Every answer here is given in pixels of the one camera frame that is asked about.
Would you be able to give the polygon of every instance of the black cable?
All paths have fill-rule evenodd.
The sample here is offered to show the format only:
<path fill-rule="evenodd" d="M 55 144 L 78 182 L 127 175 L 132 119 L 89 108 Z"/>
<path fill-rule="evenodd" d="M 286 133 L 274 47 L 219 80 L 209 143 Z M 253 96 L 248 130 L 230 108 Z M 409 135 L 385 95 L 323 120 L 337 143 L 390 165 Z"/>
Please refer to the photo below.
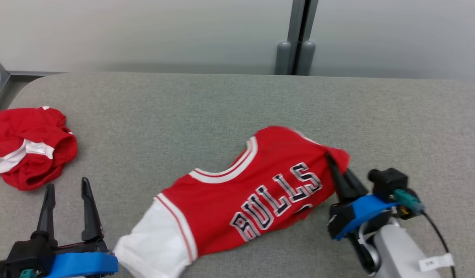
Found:
<path fill-rule="evenodd" d="M 440 238 L 440 241 L 442 241 L 442 244 L 444 245 L 445 252 L 450 253 L 449 247 L 447 246 L 447 243 L 445 242 L 444 237 L 440 233 L 440 230 L 437 228 L 437 225 L 435 225 L 435 223 L 433 222 L 432 218 L 428 214 L 426 214 L 425 211 L 421 212 L 421 214 L 426 217 L 426 219 L 428 220 L 428 222 L 430 222 L 430 224 L 433 227 L 433 229 L 435 230 L 435 232 L 437 232 L 437 235 Z M 455 267 L 454 266 L 451 266 L 451 271 L 452 271 L 452 277 L 455 278 L 456 276 L 455 276 Z"/>

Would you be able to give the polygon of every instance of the gray fabric surface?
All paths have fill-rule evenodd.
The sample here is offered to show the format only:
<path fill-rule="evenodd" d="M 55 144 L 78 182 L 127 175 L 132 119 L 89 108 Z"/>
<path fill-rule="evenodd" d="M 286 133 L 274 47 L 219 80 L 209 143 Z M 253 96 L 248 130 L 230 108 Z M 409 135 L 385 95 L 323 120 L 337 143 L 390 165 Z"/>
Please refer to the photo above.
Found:
<path fill-rule="evenodd" d="M 221 171 L 245 140 L 287 125 L 347 150 L 369 185 L 395 167 L 426 203 L 461 278 L 475 277 L 475 85 L 458 81 L 298 76 L 94 73 L 38 79 L 11 104 L 67 116 L 78 157 L 55 181 L 55 236 L 80 240 L 80 178 L 92 184 L 106 241 L 128 234 L 152 197 L 195 167 Z M 36 228 L 44 188 L 19 192 L 0 178 L 0 259 Z M 232 251 L 198 259 L 183 277 L 364 277 L 347 241 L 326 230 L 329 205 L 305 221 Z M 423 218 L 403 222 L 427 255 L 443 248 Z M 449 277 L 449 270 L 441 271 Z"/>

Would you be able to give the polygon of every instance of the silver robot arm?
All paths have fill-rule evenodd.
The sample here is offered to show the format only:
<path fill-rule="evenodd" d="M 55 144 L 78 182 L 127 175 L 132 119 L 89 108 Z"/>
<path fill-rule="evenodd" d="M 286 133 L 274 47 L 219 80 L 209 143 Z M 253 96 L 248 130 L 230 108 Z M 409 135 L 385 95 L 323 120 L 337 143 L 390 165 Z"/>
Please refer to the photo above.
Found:
<path fill-rule="evenodd" d="M 330 208 L 329 234 L 334 240 L 348 239 L 369 276 L 375 278 L 440 278 L 430 266 L 422 271 L 419 262 L 455 269 L 448 247 L 439 230 L 425 213 L 416 193 L 407 187 L 408 177 L 390 168 L 372 170 L 368 179 L 374 183 L 373 194 L 349 169 L 341 174 L 334 160 L 328 159 L 339 202 Z M 448 256 L 428 257 L 400 226 L 399 219 L 424 215 L 442 241 Z"/>

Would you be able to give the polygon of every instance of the jersey neckline trim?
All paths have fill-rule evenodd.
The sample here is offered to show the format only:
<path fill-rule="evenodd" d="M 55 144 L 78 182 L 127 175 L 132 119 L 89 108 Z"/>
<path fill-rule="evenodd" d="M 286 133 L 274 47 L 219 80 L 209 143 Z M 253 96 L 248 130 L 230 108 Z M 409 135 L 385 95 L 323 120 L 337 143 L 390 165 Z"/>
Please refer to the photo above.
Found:
<path fill-rule="evenodd" d="M 236 178 L 253 162 L 258 152 L 258 143 L 255 136 L 246 141 L 246 145 L 247 149 L 243 155 L 227 170 L 219 173 L 211 173 L 196 168 L 191 171 L 189 175 L 202 183 L 225 183 L 226 181 Z"/>

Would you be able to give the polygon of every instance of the bulls jersey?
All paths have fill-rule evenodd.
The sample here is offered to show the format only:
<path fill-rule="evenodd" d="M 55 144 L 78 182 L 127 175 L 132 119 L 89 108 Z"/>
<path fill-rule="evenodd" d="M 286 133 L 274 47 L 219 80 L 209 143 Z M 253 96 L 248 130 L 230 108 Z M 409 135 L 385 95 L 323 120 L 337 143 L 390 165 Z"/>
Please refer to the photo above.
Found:
<path fill-rule="evenodd" d="M 334 192 L 325 155 L 349 155 L 285 127 L 268 127 L 219 173 L 195 169 L 163 190 L 115 254 L 136 278 L 173 278 L 198 257 L 305 218 Z"/>

